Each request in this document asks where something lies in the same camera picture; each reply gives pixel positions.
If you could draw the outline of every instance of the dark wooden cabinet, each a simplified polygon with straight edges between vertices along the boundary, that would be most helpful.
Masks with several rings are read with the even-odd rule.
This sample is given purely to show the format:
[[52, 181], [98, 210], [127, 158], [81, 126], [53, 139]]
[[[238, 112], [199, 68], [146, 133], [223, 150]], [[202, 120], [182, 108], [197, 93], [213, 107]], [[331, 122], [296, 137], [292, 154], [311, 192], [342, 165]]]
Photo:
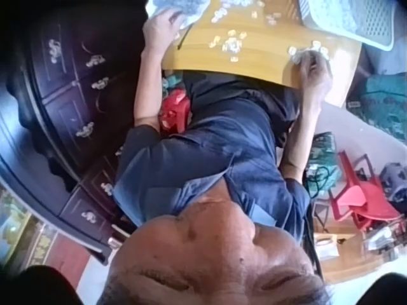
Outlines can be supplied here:
[[[63, 191], [50, 191], [35, 179], [19, 180], [12, 174], [14, 189], [45, 220], [105, 263], [112, 224], [123, 218], [112, 189], [121, 147], [133, 122], [145, 19], [142, 4], [53, 12], [27, 29], [26, 38], [16, 46], [9, 75], [18, 120], [32, 134], [31, 149], [48, 162], [38, 177], [47, 176], [59, 187], [65, 186]], [[23, 112], [26, 118], [21, 122]], [[41, 141], [36, 141], [38, 134], [43, 136]], [[47, 191], [63, 200], [52, 205]]]
[[112, 231], [112, 217], [81, 187], [72, 193], [60, 216], [96, 240], [101, 240]]
[[45, 109], [64, 149], [75, 162], [72, 167], [85, 166], [92, 157], [92, 151], [98, 146], [98, 140], [102, 138], [102, 128], [94, 123], [80, 87], [72, 86], [51, 100]]
[[41, 97], [75, 80], [65, 16], [56, 14], [37, 24], [31, 35], [31, 53]]
[[116, 203], [113, 199], [115, 176], [116, 169], [113, 168], [106, 157], [103, 157], [87, 171], [85, 178], [81, 181], [83, 189], [112, 216], [118, 213]]

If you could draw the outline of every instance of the nose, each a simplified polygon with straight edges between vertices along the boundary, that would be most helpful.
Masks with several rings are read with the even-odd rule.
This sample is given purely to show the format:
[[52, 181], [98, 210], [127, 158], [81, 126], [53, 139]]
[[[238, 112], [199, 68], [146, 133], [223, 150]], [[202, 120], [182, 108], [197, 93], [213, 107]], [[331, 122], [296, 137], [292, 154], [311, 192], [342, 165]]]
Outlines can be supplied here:
[[254, 255], [254, 223], [234, 202], [199, 204], [189, 217], [197, 255], [213, 267], [213, 274], [243, 280]]

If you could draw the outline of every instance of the man's arm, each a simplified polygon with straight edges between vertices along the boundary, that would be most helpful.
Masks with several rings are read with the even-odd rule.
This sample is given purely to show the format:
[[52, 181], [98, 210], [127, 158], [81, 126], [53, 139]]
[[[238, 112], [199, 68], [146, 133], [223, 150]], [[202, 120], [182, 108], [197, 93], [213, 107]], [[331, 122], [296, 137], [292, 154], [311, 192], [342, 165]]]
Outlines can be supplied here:
[[162, 103], [161, 61], [174, 40], [184, 17], [176, 10], [165, 10], [143, 27], [146, 47], [141, 54], [139, 82], [134, 100], [134, 126], [149, 125], [158, 132]]
[[314, 51], [304, 53], [300, 73], [303, 101], [300, 115], [284, 148], [280, 171], [283, 178], [302, 183], [321, 104], [332, 87], [332, 76], [328, 62], [320, 53]]

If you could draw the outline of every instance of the red plastic chair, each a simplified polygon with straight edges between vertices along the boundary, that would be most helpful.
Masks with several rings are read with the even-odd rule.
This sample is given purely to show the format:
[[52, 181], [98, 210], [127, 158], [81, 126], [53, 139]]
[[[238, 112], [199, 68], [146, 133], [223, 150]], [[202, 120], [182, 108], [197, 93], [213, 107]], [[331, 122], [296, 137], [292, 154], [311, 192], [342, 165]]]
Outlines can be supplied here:
[[[369, 168], [370, 178], [368, 181], [360, 181], [349, 161], [346, 153], [339, 153], [344, 174], [347, 177], [347, 186], [337, 197], [333, 197], [331, 191], [329, 197], [335, 220], [341, 221], [352, 216], [355, 225], [360, 230], [370, 227], [374, 220], [390, 221], [397, 219], [400, 213], [387, 201], [380, 179], [375, 175], [373, 167], [365, 154], [359, 158], [356, 165], [363, 159]], [[340, 213], [340, 206], [348, 206], [348, 210]]]
[[[338, 155], [342, 164], [343, 174], [346, 176], [346, 185], [336, 197], [332, 195], [331, 190], [328, 191], [328, 194], [335, 220], [342, 221], [353, 214], [350, 207], [363, 206], [366, 203], [366, 197], [360, 184], [361, 181], [357, 178], [348, 156], [344, 151], [339, 152]], [[341, 213], [340, 207], [348, 207], [348, 210]]]

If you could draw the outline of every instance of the man's hand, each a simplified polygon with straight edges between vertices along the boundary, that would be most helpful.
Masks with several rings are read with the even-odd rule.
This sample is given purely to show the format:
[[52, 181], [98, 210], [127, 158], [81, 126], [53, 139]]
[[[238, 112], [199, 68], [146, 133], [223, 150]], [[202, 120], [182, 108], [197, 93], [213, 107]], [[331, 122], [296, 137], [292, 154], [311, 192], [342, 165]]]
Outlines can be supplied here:
[[144, 50], [162, 59], [184, 18], [179, 10], [169, 9], [147, 20], [142, 29], [146, 42]]
[[316, 51], [306, 51], [301, 59], [302, 111], [318, 112], [325, 96], [332, 88], [332, 74], [328, 61]]

